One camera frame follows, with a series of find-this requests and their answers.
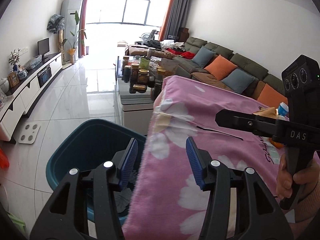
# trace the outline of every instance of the blue pillow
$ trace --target blue pillow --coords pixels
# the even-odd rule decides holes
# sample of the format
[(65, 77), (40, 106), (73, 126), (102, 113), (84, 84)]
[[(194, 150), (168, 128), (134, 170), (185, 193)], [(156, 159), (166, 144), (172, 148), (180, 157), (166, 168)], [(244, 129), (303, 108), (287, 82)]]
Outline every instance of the blue pillow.
[(204, 68), (210, 59), (212, 59), (214, 54), (216, 53), (202, 46), (198, 53), (193, 57), (192, 61), (198, 64), (201, 68)]
[(234, 92), (241, 94), (254, 80), (248, 73), (236, 68), (221, 82), (230, 87)]

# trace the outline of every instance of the orange pillow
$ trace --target orange pillow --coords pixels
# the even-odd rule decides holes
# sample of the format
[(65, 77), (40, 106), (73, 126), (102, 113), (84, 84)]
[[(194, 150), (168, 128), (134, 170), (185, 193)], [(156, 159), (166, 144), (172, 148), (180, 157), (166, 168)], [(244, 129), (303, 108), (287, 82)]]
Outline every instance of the orange pillow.
[(215, 76), (218, 80), (227, 77), (232, 71), (237, 68), (235, 64), (219, 55), (210, 65), (205, 67), (211, 75)]
[(287, 98), (285, 96), (281, 95), (280, 93), (278, 93), (277, 91), (275, 91), (268, 84), (266, 84), (264, 86), (257, 101), (266, 105), (266, 106), (275, 107), (275, 108), (278, 108), (278, 106), (281, 102), (284, 102), (288, 105)]

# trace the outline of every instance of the drawer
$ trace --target drawer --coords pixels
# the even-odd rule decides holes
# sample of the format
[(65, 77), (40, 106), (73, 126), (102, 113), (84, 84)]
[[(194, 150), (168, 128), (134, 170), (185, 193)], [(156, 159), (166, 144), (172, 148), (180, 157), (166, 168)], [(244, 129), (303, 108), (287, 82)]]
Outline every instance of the drawer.
[(10, 136), (13, 134), (13, 131), (16, 128), (17, 123), (20, 117), (22, 116), (24, 109), (25, 107), (23, 105), (21, 96), (18, 95), (8, 108), (7, 112), (5, 113), (1, 121), (1, 123), (4, 125)]
[(62, 57), (57, 57), (50, 63), (51, 74), (53, 74), (62, 66)]
[(33, 97), (36, 95), (36, 93), (39, 91), (39, 81), (38, 77), (35, 77), (33, 80), (30, 81), (30, 83), (21, 91), (21, 99), (25, 106), (25, 108), (29, 105)]

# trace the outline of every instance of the blue gripper pad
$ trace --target blue gripper pad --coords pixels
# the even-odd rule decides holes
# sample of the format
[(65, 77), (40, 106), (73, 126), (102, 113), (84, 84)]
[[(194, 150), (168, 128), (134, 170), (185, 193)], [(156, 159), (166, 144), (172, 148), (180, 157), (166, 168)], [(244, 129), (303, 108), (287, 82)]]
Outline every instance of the blue gripper pad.
[(137, 154), (138, 154), (138, 142), (136, 139), (131, 139), (129, 145), (125, 150), (124, 155), (126, 157), (120, 170), (119, 186), (121, 190), (123, 190), (128, 184), (134, 162), (136, 161), (136, 158), (137, 158)]
[(203, 163), (199, 149), (192, 137), (189, 137), (186, 141), (186, 152), (196, 184), (201, 190), (203, 190), (205, 186), (204, 177), (206, 176), (207, 166)]

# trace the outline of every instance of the hand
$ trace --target hand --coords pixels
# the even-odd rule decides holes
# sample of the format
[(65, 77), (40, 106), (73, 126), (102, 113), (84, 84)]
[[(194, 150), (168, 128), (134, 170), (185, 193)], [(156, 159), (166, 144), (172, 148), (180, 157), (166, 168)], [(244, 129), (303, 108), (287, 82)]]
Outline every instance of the hand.
[(310, 167), (297, 172), (293, 178), (286, 170), (287, 162), (285, 154), (280, 158), (279, 171), (277, 175), (277, 196), (283, 200), (284, 198), (290, 198), (292, 195), (292, 183), (303, 185), (306, 184), (300, 199), (307, 197), (316, 187), (319, 179), (320, 167), (318, 163), (313, 159)]

